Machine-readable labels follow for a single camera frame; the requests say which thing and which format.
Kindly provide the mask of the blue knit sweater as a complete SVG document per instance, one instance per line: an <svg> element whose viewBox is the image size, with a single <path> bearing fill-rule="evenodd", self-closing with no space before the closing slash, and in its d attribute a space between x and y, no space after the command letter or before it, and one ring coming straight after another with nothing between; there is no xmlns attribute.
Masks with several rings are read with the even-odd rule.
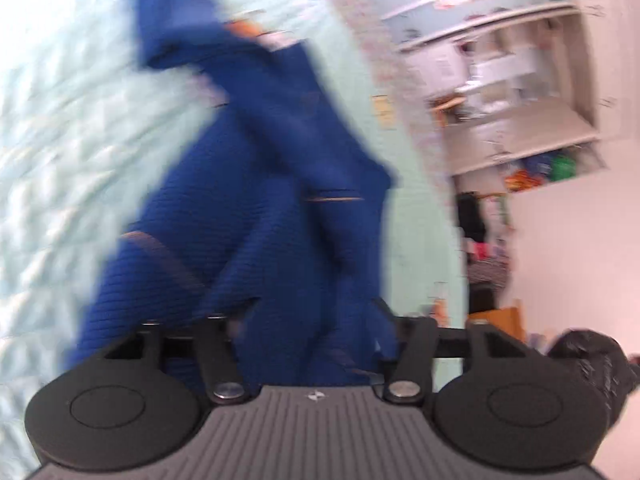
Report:
<svg viewBox="0 0 640 480"><path fill-rule="evenodd" d="M239 36L213 0L134 0L140 58L227 99L122 237L68 362L139 325L237 315L251 389L367 385L397 350L381 297L392 180L347 130L302 42Z"/></svg>

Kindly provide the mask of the wooden dresser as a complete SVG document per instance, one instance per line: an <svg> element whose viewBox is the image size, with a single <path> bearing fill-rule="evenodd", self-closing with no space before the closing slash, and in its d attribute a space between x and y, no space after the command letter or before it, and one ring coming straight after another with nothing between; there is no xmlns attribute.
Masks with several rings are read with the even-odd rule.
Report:
<svg viewBox="0 0 640 480"><path fill-rule="evenodd" d="M470 322L487 322L521 342L527 340L520 300L516 300L514 305L510 307L470 314L468 320Z"/></svg>

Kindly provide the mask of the black puffer jacket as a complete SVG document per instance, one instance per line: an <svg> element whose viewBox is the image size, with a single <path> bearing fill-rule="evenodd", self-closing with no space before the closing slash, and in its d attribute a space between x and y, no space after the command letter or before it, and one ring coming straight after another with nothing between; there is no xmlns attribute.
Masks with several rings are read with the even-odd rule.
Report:
<svg viewBox="0 0 640 480"><path fill-rule="evenodd" d="M628 396L639 388L639 361L628 359L615 339L593 330L565 332L547 356L574 370L600 392L608 412L608 428L614 427Z"/></svg>

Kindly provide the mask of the mint quilted bee bedspread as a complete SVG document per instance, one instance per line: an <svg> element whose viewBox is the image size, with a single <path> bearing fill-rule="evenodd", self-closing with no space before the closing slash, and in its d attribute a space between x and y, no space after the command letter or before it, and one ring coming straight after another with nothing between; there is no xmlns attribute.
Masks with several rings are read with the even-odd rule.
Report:
<svg viewBox="0 0 640 480"><path fill-rule="evenodd" d="M468 293L442 136L382 20L390 0L216 0L229 18L305 39L319 78L395 185L384 295ZM129 0L1 0L1 474L38 465L32 395L61 373L119 235L214 116L190 70L142 70Z"/></svg>

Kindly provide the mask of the sliding door wardrobe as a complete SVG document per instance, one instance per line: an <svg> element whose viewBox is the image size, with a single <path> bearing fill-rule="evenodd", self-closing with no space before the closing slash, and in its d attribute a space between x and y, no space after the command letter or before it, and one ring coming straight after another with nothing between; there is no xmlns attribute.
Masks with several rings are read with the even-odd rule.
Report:
<svg viewBox="0 0 640 480"><path fill-rule="evenodd" d="M617 103L618 63L598 58L614 32L614 0L374 0L404 53L451 42L468 87L512 70L522 96L559 96L597 128Z"/></svg>

